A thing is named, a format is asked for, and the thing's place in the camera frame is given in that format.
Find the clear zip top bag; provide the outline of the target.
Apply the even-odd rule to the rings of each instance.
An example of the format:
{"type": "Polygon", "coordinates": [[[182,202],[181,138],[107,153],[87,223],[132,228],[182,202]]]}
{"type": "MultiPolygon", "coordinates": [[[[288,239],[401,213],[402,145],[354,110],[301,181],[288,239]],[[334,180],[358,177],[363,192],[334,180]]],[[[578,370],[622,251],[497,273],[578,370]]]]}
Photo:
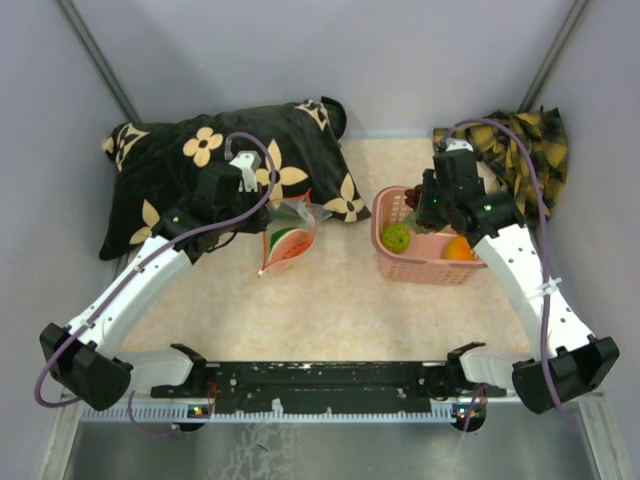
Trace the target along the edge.
{"type": "Polygon", "coordinates": [[[278,275],[306,255],[320,224],[331,216],[323,205],[312,202],[311,190],[269,204],[268,211],[272,220],[262,233],[260,277],[278,275]]]}

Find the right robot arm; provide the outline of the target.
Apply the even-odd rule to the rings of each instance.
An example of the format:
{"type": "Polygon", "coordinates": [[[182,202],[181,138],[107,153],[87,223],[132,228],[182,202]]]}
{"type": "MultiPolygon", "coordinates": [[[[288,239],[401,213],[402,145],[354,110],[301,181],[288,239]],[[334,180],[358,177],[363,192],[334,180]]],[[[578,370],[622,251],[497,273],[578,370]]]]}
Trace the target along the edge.
{"type": "Polygon", "coordinates": [[[481,383],[515,392],[536,414],[600,386],[620,356],[564,299],[556,279],[543,278],[541,248],[506,192],[488,194],[467,149],[439,152],[423,173],[419,218],[452,227],[496,276],[531,346],[528,355],[484,345],[463,348],[446,372],[448,387],[470,395],[481,383]]]}

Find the green bumpy toy fruit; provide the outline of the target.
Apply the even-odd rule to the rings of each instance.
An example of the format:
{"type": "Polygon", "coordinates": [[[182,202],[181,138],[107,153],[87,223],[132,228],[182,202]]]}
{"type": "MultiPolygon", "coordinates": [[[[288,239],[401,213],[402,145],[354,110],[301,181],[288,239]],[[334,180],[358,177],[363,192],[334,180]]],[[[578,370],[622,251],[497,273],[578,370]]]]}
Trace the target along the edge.
{"type": "Polygon", "coordinates": [[[411,242],[411,234],[407,225],[395,223],[385,227],[381,231],[379,239],[387,251],[401,254],[408,249],[411,242]]]}

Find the watermelon slice toy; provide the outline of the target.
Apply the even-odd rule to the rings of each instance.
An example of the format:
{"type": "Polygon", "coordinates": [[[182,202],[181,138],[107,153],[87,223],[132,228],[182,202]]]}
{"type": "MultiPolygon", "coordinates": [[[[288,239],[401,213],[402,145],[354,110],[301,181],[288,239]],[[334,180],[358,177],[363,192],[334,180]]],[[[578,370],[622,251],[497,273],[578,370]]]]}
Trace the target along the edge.
{"type": "Polygon", "coordinates": [[[287,227],[276,231],[269,240],[268,262],[293,259],[305,253],[312,245],[314,235],[303,228],[287,227]]]}

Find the dark red toy fruit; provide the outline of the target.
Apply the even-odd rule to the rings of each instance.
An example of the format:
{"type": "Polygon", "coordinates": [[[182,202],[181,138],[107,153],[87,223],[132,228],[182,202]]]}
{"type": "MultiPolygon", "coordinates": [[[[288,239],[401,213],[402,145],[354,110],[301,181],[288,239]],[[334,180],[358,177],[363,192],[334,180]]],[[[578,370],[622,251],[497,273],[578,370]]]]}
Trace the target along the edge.
{"type": "Polygon", "coordinates": [[[413,211],[420,211],[424,205],[426,197],[423,195],[421,184],[404,191],[404,202],[413,211]]]}

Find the pink plastic basket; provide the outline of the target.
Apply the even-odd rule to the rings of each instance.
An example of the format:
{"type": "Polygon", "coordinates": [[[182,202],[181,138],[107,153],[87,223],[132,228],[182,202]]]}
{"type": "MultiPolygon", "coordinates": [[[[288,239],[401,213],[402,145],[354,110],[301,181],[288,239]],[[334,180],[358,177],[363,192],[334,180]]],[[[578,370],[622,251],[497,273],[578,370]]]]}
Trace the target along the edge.
{"type": "Polygon", "coordinates": [[[473,261],[447,260],[447,245],[457,237],[449,227],[437,233],[417,233],[407,225],[409,245],[396,254],[383,246],[381,234],[393,224],[403,224],[412,210],[404,202],[405,187],[391,186],[374,198],[371,218],[371,243],[378,255],[382,276],[388,280],[431,285],[461,285],[487,265],[478,257],[473,261]]]}

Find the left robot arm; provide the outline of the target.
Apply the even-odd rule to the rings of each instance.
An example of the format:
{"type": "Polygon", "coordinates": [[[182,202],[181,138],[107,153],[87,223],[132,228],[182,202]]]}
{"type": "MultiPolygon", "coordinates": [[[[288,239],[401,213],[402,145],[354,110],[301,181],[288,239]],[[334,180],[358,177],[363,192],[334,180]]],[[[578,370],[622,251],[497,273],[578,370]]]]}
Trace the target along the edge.
{"type": "Polygon", "coordinates": [[[265,230],[268,199],[256,180],[254,152],[212,163],[194,192],[159,217],[134,260],[105,292],[66,326],[49,324],[40,344],[51,377],[96,411],[133,391],[175,387],[201,394],[208,384],[202,357],[174,345],[126,354],[121,346],[160,294],[228,232],[265,230]]]}

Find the orange toy fruit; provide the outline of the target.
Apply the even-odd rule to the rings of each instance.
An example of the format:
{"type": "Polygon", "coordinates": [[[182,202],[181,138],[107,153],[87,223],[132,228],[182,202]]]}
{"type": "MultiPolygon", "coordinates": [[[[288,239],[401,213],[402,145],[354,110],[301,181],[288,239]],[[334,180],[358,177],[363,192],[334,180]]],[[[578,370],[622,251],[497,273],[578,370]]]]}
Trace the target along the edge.
{"type": "Polygon", "coordinates": [[[448,261],[469,262],[476,259],[475,254],[464,236],[452,238],[442,252],[442,258],[448,261]]]}

